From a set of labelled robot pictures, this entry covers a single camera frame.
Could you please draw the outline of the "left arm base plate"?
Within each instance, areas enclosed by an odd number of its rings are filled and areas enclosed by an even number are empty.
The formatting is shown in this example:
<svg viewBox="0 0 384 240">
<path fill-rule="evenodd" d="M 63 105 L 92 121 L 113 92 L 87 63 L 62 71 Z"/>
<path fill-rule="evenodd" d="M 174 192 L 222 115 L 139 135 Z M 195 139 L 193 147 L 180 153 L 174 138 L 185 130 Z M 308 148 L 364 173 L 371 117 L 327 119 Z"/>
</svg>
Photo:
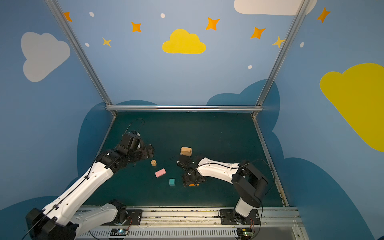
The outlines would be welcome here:
<svg viewBox="0 0 384 240">
<path fill-rule="evenodd" d="M 143 210 L 127 209 L 123 210 L 118 216 L 118 223 L 122 226 L 138 226 L 141 223 Z"/>
</svg>

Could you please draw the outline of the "natural wood block diagonal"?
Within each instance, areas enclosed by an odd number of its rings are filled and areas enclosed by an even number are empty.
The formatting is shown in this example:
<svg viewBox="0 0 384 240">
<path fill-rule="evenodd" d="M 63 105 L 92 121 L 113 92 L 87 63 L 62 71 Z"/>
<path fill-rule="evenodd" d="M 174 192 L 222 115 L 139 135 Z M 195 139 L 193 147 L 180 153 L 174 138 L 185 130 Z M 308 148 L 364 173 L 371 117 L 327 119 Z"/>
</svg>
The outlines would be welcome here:
<svg viewBox="0 0 384 240">
<path fill-rule="evenodd" d="M 181 147 L 180 155 L 190 157 L 192 155 L 192 148 Z"/>
</svg>

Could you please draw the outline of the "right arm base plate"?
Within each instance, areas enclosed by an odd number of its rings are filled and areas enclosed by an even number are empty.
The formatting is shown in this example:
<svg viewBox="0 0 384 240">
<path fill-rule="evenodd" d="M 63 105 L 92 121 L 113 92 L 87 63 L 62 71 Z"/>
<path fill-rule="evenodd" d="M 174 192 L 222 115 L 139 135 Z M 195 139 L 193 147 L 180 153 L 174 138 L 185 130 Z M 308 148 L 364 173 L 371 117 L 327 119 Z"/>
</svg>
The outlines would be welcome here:
<svg viewBox="0 0 384 240">
<path fill-rule="evenodd" d="M 234 209 L 220 209 L 218 216 L 222 225 L 260 225 L 261 217 L 257 209 L 252 209 L 247 217 L 236 213 Z"/>
</svg>

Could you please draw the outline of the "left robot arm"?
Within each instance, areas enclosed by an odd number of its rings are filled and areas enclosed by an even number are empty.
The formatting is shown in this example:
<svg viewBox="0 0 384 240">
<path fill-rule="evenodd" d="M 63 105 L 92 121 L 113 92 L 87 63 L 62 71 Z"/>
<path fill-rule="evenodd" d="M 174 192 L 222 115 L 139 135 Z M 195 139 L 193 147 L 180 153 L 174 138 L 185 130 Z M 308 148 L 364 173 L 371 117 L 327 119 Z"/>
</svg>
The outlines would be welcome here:
<svg viewBox="0 0 384 240">
<path fill-rule="evenodd" d="M 26 215 L 27 235 L 33 240 L 74 240 L 103 224 L 131 225 L 126 206 L 116 200 L 84 214 L 76 212 L 115 173 L 129 163 L 153 158 L 154 153 L 152 145 L 140 144 L 137 149 L 117 146 L 99 154 L 86 173 L 61 196 Z"/>
</svg>

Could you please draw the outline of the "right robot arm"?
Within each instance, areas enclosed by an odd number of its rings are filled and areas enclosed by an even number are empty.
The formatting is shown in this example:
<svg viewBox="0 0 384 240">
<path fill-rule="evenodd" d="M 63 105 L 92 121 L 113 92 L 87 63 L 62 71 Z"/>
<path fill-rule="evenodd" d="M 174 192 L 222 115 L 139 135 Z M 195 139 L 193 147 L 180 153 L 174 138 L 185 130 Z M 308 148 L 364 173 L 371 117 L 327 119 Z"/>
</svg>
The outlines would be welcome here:
<svg viewBox="0 0 384 240">
<path fill-rule="evenodd" d="M 257 208 L 263 206 L 262 200 L 267 193 L 267 178 L 249 161 L 241 163 L 223 163 L 202 158 L 195 164 L 190 156 L 181 155 L 177 165 L 185 173 L 185 187 L 198 186 L 207 177 L 219 179 L 233 185 L 240 196 L 234 209 L 219 210 L 222 225 L 260 224 L 262 215 Z"/>
</svg>

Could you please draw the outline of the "pink rectangular block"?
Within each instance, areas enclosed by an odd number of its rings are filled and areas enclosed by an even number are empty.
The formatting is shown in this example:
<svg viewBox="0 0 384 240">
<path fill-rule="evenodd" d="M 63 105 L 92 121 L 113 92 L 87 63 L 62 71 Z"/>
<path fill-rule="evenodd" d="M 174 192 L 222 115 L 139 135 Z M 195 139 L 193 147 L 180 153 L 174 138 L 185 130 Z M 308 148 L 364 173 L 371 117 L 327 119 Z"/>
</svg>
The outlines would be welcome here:
<svg viewBox="0 0 384 240">
<path fill-rule="evenodd" d="M 161 170 L 155 172 L 156 178 L 159 178 L 159 177 L 161 177 L 161 176 L 163 176 L 165 174 L 166 174 L 166 170 L 165 169 L 161 169 Z"/>
</svg>

